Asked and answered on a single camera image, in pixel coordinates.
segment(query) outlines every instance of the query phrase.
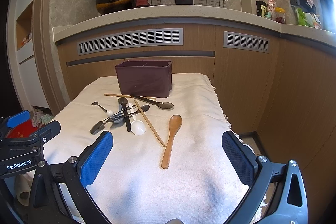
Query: countertop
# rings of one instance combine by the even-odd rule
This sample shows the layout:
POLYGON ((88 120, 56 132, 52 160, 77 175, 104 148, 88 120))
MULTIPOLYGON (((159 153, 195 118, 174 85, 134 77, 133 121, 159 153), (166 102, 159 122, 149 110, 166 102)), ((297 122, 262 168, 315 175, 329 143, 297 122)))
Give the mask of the countertop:
POLYGON ((333 32, 306 26, 281 24, 242 11, 200 5, 160 5, 136 8, 98 16, 76 25, 54 27, 54 42, 107 25, 153 18, 205 18, 239 22, 336 47, 336 33, 333 32))

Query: red mat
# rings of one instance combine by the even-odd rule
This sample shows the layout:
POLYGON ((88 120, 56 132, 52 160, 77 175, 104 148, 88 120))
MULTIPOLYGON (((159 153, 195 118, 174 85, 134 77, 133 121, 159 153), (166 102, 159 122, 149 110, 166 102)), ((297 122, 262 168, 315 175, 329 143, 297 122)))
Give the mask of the red mat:
POLYGON ((37 127, 33 127, 32 121, 28 120, 19 124, 17 127, 13 128, 7 138, 24 138, 31 135, 33 132, 38 130, 37 127))

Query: wooden door frame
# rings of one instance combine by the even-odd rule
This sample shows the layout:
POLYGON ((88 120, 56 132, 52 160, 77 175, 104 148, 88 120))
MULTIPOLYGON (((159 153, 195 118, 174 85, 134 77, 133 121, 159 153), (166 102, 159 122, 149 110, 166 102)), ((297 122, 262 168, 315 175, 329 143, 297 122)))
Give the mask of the wooden door frame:
POLYGON ((36 67, 44 95, 53 115, 65 106, 51 54, 49 35, 49 0, 33 0, 31 30, 36 67))

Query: chopstick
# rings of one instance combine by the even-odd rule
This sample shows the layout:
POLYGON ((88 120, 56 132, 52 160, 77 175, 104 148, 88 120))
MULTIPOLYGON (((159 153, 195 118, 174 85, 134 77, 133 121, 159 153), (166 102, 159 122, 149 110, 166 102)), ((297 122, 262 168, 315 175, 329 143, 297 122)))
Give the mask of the chopstick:
POLYGON ((143 112, 143 110, 141 109, 141 107, 139 106, 137 100, 134 100, 136 106, 138 107, 138 109, 140 110, 141 114, 143 115, 144 119, 146 120, 146 122, 148 123, 149 127, 151 128, 151 130, 153 131, 154 135, 157 137, 157 139, 159 140, 159 142, 162 144, 163 147, 166 147, 165 143, 163 142, 163 140, 161 140, 160 136, 158 135, 158 133, 156 132, 156 130, 154 129, 154 127, 152 126, 151 122, 148 120, 148 118, 146 117, 145 113, 143 112))
MULTIPOLYGON (((109 93, 104 93, 104 95, 106 96, 114 96, 114 97, 125 97, 125 98, 133 98, 132 96, 129 96, 129 95, 122 95, 122 94, 109 94, 109 93)), ((155 97, 145 97, 147 99, 152 99, 152 100, 155 100, 156 98, 155 97)))

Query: blue gripper pad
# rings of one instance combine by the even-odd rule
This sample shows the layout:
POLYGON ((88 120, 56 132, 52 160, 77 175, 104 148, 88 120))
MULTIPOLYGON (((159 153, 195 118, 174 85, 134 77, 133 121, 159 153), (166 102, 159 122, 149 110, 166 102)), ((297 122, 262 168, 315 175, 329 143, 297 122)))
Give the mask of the blue gripper pad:
POLYGON ((28 110, 15 114, 14 116, 11 116, 8 118, 7 127, 14 128, 18 126, 19 124, 25 121, 28 121, 29 118, 30 118, 30 113, 28 110))
POLYGON ((103 138, 99 141, 99 143, 95 146, 95 143, 92 146, 95 146, 94 150, 85 160, 85 162, 81 166, 81 174, 80 181, 85 188, 87 185, 91 185, 99 171, 102 167, 104 161, 106 160, 108 154, 110 153, 113 146, 113 137, 112 134, 108 131, 103 138))
POLYGON ((230 135, 229 132, 230 131, 226 131, 223 134, 223 149, 227 157, 229 158, 233 168, 235 169, 238 177, 240 178, 241 183, 251 187, 254 180, 254 168, 239 148, 238 143, 236 143, 233 139, 236 138, 236 136, 233 133, 230 135))

